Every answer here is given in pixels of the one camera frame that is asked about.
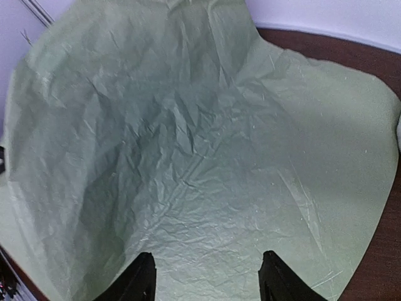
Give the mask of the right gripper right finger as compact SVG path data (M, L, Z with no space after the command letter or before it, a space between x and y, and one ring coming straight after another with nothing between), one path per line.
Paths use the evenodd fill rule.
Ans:
M325 301L310 288L272 250L263 253L263 263L258 271L259 292L262 301Z

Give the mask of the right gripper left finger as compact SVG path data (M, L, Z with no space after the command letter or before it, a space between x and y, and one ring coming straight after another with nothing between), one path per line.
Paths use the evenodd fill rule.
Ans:
M154 301L155 291L155 260L142 252L95 301Z

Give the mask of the green and tan wrapping paper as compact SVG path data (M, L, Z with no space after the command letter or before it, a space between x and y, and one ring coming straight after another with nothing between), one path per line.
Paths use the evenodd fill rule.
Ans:
M267 250L336 300L399 116L377 77L264 41L244 1L77 1L11 75L1 246L50 300L142 252L157 300L257 300Z

